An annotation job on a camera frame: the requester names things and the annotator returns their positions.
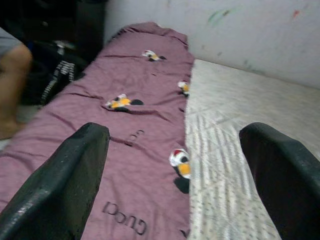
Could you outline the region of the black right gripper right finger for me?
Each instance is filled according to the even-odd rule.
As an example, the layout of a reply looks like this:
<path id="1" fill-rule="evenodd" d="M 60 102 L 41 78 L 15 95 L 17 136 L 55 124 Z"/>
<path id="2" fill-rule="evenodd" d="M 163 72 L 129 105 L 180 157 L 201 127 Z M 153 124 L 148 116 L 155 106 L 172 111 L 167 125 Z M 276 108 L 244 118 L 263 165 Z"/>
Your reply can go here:
<path id="1" fill-rule="evenodd" d="M 239 132 L 255 187 L 283 240 L 320 238 L 320 162 L 298 140 L 254 122 Z"/>

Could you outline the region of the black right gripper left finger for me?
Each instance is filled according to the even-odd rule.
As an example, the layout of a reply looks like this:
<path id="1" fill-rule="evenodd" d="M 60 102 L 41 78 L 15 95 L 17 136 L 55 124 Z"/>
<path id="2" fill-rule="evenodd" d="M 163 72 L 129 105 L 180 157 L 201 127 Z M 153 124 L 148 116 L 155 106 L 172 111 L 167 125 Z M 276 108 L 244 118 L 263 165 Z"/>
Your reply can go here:
<path id="1" fill-rule="evenodd" d="M 79 240 L 99 191 L 110 140 L 88 122 L 19 188 L 0 215 L 3 240 Z"/>

